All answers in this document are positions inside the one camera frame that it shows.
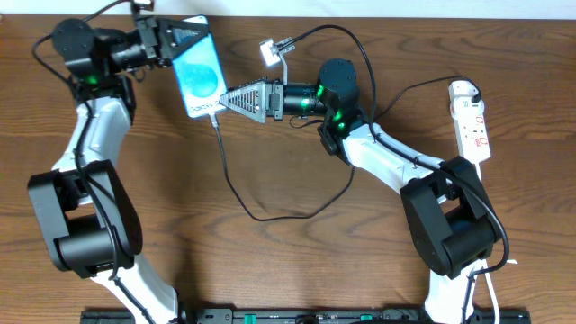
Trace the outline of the blue smartphone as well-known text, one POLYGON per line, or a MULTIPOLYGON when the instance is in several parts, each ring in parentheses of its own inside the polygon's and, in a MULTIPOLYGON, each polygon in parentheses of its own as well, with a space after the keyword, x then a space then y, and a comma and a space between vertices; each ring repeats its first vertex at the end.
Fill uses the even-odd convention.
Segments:
POLYGON ((220 97, 227 92, 226 81, 210 32, 173 60, 176 80, 190 118, 225 110, 220 97))

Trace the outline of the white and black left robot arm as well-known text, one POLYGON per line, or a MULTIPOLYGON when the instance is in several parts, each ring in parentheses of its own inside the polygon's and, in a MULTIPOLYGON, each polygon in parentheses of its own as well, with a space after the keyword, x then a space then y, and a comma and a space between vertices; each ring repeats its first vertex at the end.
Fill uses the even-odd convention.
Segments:
POLYGON ((136 110, 131 76, 169 67, 208 33, 203 16, 137 16, 127 32, 69 18, 48 37, 69 70, 77 122, 61 159, 30 178, 28 194, 53 265, 105 287, 133 323, 194 323, 197 316, 144 256, 140 219, 116 172, 136 110))

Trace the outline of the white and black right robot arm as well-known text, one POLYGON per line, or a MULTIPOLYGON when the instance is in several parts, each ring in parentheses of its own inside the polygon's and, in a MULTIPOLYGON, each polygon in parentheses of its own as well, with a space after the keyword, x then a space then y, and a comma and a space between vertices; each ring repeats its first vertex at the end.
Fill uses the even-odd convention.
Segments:
POLYGON ((466 157, 427 156, 388 135, 365 116, 353 63, 325 62, 316 84, 261 78, 230 89, 220 104, 257 122, 285 115, 322 118, 325 150, 394 190, 418 255, 430 270, 424 311, 436 323, 467 323, 479 275, 494 245, 509 243, 476 165, 466 157))

